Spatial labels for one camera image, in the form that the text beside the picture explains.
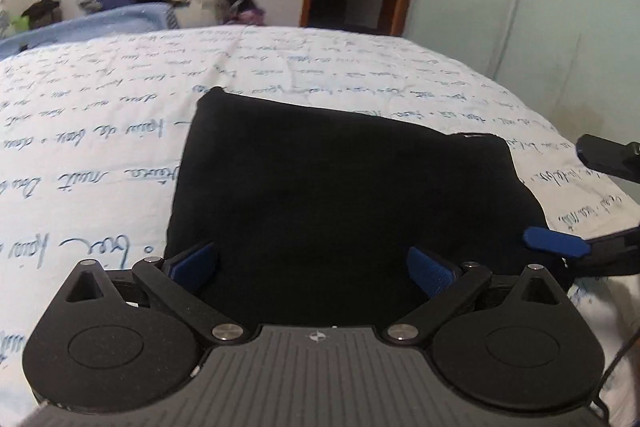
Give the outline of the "black pants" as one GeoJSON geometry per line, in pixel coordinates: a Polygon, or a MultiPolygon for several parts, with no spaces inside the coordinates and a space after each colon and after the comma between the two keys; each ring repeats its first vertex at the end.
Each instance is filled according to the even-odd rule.
{"type": "Polygon", "coordinates": [[[179,166],[165,257],[212,243],[212,269],[176,282],[246,326],[384,326],[422,305],[411,247],[497,275],[531,263],[544,227],[506,141],[296,106],[219,88],[198,101],[179,166]]]}

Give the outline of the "white script-print bed sheet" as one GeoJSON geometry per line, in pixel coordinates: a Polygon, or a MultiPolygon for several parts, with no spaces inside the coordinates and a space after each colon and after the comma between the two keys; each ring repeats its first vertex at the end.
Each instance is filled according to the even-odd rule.
{"type": "Polygon", "coordinates": [[[401,38],[212,27],[44,46],[1,64],[1,421],[35,408],[25,343],[76,263],[128,268],[166,244],[179,161],[210,88],[488,132],[553,230],[592,237],[639,221],[632,198],[505,87],[401,38]]]}

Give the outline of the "pale green wardrobe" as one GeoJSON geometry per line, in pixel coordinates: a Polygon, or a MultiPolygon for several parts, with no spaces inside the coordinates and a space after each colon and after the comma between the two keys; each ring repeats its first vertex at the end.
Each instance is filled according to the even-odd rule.
{"type": "Polygon", "coordinates": [[[406,36],[575,139],[639,136],[639,0],[411,0],[406,36]]]}

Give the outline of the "black bag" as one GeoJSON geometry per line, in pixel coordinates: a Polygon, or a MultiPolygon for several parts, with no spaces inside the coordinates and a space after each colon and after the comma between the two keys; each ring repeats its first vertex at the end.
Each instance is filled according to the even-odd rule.
{"type": "Polygon", "coordinates": [[[30,29],[59,23],[63,19],[61,2],[58,0],[40,0],[27,8],[21,17],[28,18],[30,29]]]}

